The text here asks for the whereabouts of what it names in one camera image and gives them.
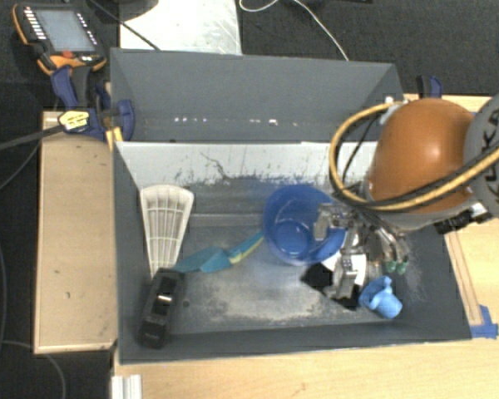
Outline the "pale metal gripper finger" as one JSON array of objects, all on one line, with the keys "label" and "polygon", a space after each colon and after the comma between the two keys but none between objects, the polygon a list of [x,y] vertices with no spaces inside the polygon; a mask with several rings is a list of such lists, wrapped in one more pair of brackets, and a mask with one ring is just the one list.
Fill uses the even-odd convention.
[{"label": "pale metal gripper finger", "polygon": [[358,270],[353,268],[352,257],[340,257],[335,264],[332,284],[324,290],[331,299],[350,299],[353,296]]},{"label": "pale metal gripper finger", "polygon": [[317,241],[324,240],[328,235],[328,230],[334,226],[337,217],[337,207],[333,204],[321,204],[314,222],[314,239]]}]

